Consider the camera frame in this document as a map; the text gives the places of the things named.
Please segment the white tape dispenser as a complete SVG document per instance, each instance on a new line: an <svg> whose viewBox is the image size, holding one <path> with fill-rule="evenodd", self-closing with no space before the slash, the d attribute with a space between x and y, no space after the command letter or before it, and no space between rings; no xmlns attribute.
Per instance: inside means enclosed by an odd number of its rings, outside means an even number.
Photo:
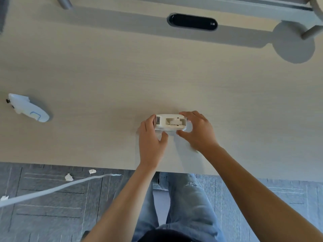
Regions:
<svg viewBox="0 0 323 242"><path fill-rule="evenodd" d="M157 114L154 128L160 131L184 131L187 128L187 118L182 114Z"/></svg>

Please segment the blue ripped jeans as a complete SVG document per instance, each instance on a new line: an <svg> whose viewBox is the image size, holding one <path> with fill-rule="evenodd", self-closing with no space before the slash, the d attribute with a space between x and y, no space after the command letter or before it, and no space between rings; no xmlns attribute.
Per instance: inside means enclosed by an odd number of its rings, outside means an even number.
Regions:
<svg viewBox="0 0 323 242"><path fill-rule="evenodd" d="M131 242L138 242L154 229L178 231L191 242L225 242L213 207L194 174L161 172L159 184L168 190L170 197L166 223L158 222L150 184Z"/></svg>

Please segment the person's left hand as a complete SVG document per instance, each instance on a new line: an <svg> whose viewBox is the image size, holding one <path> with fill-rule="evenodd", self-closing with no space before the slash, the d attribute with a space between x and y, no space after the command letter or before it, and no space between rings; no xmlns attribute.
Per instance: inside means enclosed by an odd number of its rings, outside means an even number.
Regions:
<svg viewBox="0 0 323 242"><path fill-rule="evenodd" d="M155 117L155 114L151 115L141 122L138 128L140 165L151 170L157 169L166 149L158 149L159 138L154 128Z"/></svg>

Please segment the black shirt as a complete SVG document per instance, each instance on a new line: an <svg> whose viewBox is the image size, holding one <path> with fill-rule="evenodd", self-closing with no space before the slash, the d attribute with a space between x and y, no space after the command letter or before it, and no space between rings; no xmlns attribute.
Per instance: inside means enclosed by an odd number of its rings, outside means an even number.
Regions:
<svg viewBox="0 0 323 242"><path fill-rule="evenodd" d="M175 230L154 229L148 231L138 242L191 242L191 239Z"/></svg>

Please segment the long white tape strip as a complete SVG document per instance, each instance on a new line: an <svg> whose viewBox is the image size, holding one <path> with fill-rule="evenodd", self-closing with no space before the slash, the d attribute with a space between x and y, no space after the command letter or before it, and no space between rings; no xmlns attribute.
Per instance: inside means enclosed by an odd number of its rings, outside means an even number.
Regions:
<svg viewBox="0 0 323 242"><path fill-rule="evenodd" d="M87 178L84 178L84 179L71 181L71 182L68 182L66 184L63 184L63 185L60 185L60 186L57 186L57 187L53 187L53 188L50 188L50 189L47 189L47 190L37 191L37 192L26 194L26 195L21 195L21 196L17 196L17 197L13 197L13 198L8 198L6 200L0 201L0 208L6 207L6 206L11 206L11 205L14 205L14 204L20 203L20 202L25 202L27 200L38 198L38 197L41 197L41 196L49 195L49 194L52 194L54 192L58 192L60 190L63 190L65 188L67 188L67 187L70 187L70 186L73 186L73 185L76 185L76 184L81 184L81 183L90 181L92 179L101 179L101 178L104 178L106 176L120 176L120 175L121 174L105 174L105 175L91 176L91 177L87 177Z"/></svg>

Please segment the grey metal pole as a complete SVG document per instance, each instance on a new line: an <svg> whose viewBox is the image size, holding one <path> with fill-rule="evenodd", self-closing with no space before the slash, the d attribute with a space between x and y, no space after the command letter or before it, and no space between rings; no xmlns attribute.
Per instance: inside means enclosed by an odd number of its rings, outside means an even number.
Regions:
<svg viewBox="0 0 323 242"><path fill-rule="evenodd" d="M303 40L307 40L310 38L314 38L315 36L319 35L322 32L323 32L323 26L322 25L315 25L312 28L310 28L309 30L307 30L306 32L304 32L301 35L301 38Z"/></svg>
<svg viewBox="0 0 323 242"><path fill-rule="evenodd" d="M64 10L70 10L71 8L73 8L73 5L70 2L70 0L57 0L57 2Z"/></svg>

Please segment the person's right hand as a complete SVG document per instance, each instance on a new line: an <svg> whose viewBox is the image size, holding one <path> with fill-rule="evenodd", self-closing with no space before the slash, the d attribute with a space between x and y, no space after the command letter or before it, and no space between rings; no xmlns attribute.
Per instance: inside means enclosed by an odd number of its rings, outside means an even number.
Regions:
<svg viewBox="0 0 323 242"><path fill-rule="evenodd" d="M202 154L221 149L216 140L216 136L211 123L198 111L182 111L179 114L184 115L192 124L192 140L187 141L191 147Z"/></svg>

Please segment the person's right forearm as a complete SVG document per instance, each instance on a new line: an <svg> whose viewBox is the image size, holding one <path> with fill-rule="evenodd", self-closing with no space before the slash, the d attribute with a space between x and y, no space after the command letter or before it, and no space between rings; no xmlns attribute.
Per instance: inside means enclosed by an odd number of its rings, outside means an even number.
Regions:
<svg viewBox="0 0 323 242"><path fill-rule="evenodd" d="M260 242L323 242L323 233L222 147L202 145L200 152L218 172Z"/></svg>

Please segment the white frame bar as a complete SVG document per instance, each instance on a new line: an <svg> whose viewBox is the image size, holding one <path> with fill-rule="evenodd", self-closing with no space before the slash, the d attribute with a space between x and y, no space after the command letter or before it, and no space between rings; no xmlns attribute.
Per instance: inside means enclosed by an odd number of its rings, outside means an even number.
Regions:
<svg viewBox="0 0 323 242"><path fill-rule="evenodd" d="M212 5L220 7L220 3L246 4L246 5L269 5L272 7L295 8L300 10L313 10L310 0L136 0L144 2L162 3L167 5L184 6L207 9Z"/></svg>

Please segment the white handheld controller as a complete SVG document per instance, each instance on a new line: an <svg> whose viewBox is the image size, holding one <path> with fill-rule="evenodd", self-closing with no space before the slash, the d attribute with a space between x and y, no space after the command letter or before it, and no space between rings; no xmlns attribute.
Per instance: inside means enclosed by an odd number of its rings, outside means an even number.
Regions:
<svg viewBox="0 0 323 242"><path fill-rule="evenodd" d="M30 102L29 97L9 93L6 99L17 114L24 114L38 122L47 122L50 116L40 107Z"/></svg>

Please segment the person's left forearm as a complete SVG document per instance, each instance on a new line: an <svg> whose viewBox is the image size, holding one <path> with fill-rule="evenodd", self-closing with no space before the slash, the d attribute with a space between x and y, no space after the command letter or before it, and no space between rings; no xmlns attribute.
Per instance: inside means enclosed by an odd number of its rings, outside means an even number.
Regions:
<svg viewBox="0 0 323 242"><path fill-rule="evenodd" d="M131 242L157 163L140 163L99 222L81 242Z"/></svg>

